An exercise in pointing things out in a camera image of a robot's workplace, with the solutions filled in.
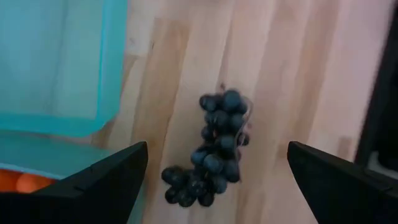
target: orange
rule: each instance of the orange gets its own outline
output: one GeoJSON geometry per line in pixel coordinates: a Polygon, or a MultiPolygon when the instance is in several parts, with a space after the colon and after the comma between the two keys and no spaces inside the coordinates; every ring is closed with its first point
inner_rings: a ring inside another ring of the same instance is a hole
{"type": "Polygon", "coordinates": [[[46,177],[33,174],[22,174],[17,181],[17,191],[21,193],[32,193],[54,182],[54,180],[46,177]]]}
{"type": "Polygon", "coordinates": [[[0,169],[0,192],[15,192],[20,172],[0,169]]]}

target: wooden countertop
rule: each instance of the wooden countertop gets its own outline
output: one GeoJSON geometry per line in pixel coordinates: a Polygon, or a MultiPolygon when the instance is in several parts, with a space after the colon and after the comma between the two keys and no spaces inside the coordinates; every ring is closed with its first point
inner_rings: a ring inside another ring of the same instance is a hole
{"type": "Polygon", "coordinates": [[[149,145],[145,224],[316,223],[287,165],[297,140],[352,160],[393,0],[131,0],[121,110],[92,143],[149,145]],[[242,184],[210,208],[167,205],[160,171],[190,167],[198,99],[254,102],[242,184]]]}

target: teal plastic container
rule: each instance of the teal plastic container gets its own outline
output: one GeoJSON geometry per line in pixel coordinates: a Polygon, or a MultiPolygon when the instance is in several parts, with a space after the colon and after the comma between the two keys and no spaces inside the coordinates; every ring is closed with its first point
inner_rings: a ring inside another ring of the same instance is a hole
{"type": "Polygon", "coordinates": [[[119,108],[127,0],[0,0],[0,129],[84,136],[119,108]]]}
{"type": "MultiPolygon", "coordinates": [[[[66,178],[114,152],[32,134],[0,131],[0,169],[52,179],[66,178]]],[[[142,184],[128,223],[141,223],[145,205],[144,189],[142,184]]]]}

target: grape bunch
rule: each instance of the grape bunch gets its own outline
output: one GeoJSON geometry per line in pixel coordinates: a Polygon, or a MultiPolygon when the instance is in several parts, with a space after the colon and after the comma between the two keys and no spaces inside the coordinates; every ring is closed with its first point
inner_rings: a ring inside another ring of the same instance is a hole
{"type": "Polygon", "coordinates": [[[181,207],[190,207],[196,199],[201,206],[209,207],[216,194],[226,191],[228,182],[239,182],[238,147],[247,146],[250,140],[243,132],[248,105],[238,91],[206,94],[199,104],[205,110],[206,126],[201,130],[203,144],[191,154],[194,168],[171,166],[161,175],[171,185],[165,193],[166,201],[181,207]]]}

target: dark purple grape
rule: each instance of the dark purple grape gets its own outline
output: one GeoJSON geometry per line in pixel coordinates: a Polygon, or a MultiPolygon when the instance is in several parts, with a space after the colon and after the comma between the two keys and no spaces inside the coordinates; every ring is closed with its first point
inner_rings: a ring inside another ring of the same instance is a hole
{"type": "Polygon", "coordinates": [[[223,170],[224,162],[216,154],[210,154],[205,157],[203,166],[211,173],[219,174],[223,170]]]}
{"type": "Polygon", "coordinates": [[[193,205],[197,198],[190,195],[187,189],[182,189],[180,192],[177,194],[177,200],[178,204],[181,207],[187,208],[193,205]]]}
{"type": "Polygon", "coordinates": [[[222,109],[222,107],[223,107],[223,94],[221,94],[221,93],[215,94],[214,95],[214,99],[216,101],[217,108],[218,109],[222,109]]]}
{"type": "Polygon", "coordinates": [[[171,187],[168,190],[166,190],[166,193],[164,194],[164,197],[166,198],[166,201],[170,204],[175,204],[178,203],[178,188],[171,187]]]}
{"type": "Polygon", "coordinates": [[[172,187],[181,188],[186,183],[183,170],[178,166],[172,166],[162,171],[162,180],[172,187]]]}
{"type": "Polygon", "coordinates": [[[229,116],[225,111],[218,110],[214,113],[215,125],[218,129],[227,128],[229,116]]]}
{"type": "Polygon", "coordinates": [[[166,167],[161,174],[162,180],[167,182],[168,180],[170,180],[171,176],[173,176],[173,174],[176,172],[183,172],[183,169],[179,166],[166,167]]]}
{"type": "Polygon", "coordinates": [[[246,133],[240,133],[237,144],[239,146],[247,146],[250,142],[250,136],[246,133]]]}
{"type": "Polygon", "coordinates": [[[232,135],[220,136],[216,139],[216,145],[219,146],[221,150],[233,153],[235,149],[235,137],[232,135]]]}
{"type": "Polygon", "coordinates": [[[196,165],[193,168],[193,175],[204,178],[206,176],[206,174],[207,174],[207,169],[203,166],[196,165]]]}
{"type": "Polygon", "coordinates": [[[197,151],[206,151],[208,154],[214,153],[216,150],[216,146],[208,142],[204,143],[197,149],[197,151]]]}
{"type": "Polygon", "coordinates": [[[212,127],[219,129],[227,129],[229,116],[225,111],[217,110],[214,113],[206,113],[205,115],[206,123],[212,127]]]}
{"type": "Polygon", "coordinates": [[[232,113],[242,103],[241,95],[236,90],[227,90],[223,95],[223,110],[232,113]]]}
{"type": "Polygon", "coordinates": [[[238,161],[241,160],[241,152],[239,149],[236,150],[236,152],[228,152],[224,150],[217,151],[217,156],[222,158],[223,160],[230,160],[230,159],[237,159],[238,161]]]}
{"type": "Polygon", "coordinates": [[[228,182],[238,182],[240,180],[238,162],[235,159],[225,161],[224,169],[221,174],[224,175],[228,182]]]}
{"type": "Polygon", "coordinates": [[[215,111],[217,109],[216,98],[208,94],[200,97],[199,105],[202,107],[202,109],[209,112],[215,111]]]}
{"type": "Polygon", "coordinates": [[[199,197],[207,192],[207,185],[202,178],[193,175],[188,180],[187,190],[192,196],[199,197]]]}
{"type": "Polygon", "coordinates": [[[242,100],[242,103],[238,106],[236,112],[240,114],[246,114],[246,112],[248,112],[248,105],[242,100]]]}
{"type": "Polygon", "coordinates": [[[202,165],[205,157],[208,155],[207,151],[196,150],[191,154],[191,162],[194,165],[202,165]]]}
{"type": "Polygon", "coordinates": [[[234,134],[230,129],[229,129],[229,127],[225,127],[225,128],[222,128],[222,129],[216,129],[215,131],[215,137],[216,137],[216,139],[218,138],[218,137],[220,137],[220,136],[223,136],[223,135],[228,135],[228,134],[234,134]]]}
{"type": "Polygon", "coordinates": [[[189,178],[191,178],[194,175],[195,175],[195,173],[194,173],[193,169],[187,169],[184,171],[184,176],[187,180],[189,180],[189,178]]]}
{"type": "Polygon", "coordinates": [[[201,137],[208,141],[208,142],[212,142],[215,140],[214,135],[213,135],[213,128],[210,128],[209,126],[205,126],[202,130],[201,130],[201,137]]]}
{"type": "Polygon", "coordinates": [[[208,192],[207,194],[198,197],[198,202],[203,207],[210,207],[214,202],[214,194],[208,192]]]}
{"type": "Polygon", "coordinates": [[[214,175],[210,178],[212,190],[216,194],[222,194],[226,191],[227,181],[221,175],[214,175]]]}
{"type": "Polygon", "coordinates": [[[233,133],[237,133],[243,126],[244,124],[244,119],[241,114],[234,114],[231,116],[231,119],[229,120],[229,126],[231,127],[231,130],[233,133]]]}
{"type": "Polygon", "coordinates": [[[213,121],[214,121],[214,113],[212,112],[206,112],[205,113],[205,121],[207,124],[214,126],[213,121]]]}

